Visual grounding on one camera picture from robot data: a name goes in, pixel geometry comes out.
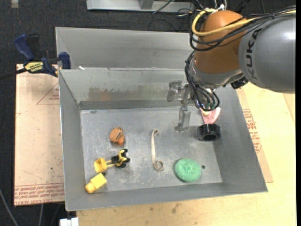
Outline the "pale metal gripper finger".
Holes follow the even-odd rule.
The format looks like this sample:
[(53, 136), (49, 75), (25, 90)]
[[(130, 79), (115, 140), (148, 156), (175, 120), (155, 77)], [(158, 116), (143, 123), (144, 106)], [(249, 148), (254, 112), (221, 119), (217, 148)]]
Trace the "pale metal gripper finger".
[(175, 127), (176, 132), (182, 132), (189, 128), (191, 111), (187, 106), (182, 106), (179, 110), (178, 125)]
[(167, 101), (173, 102), (174, 100), (180, 100), (182, 97), (182, 81), (176, 80), (169, 83), (169, 90), (167, 94)]

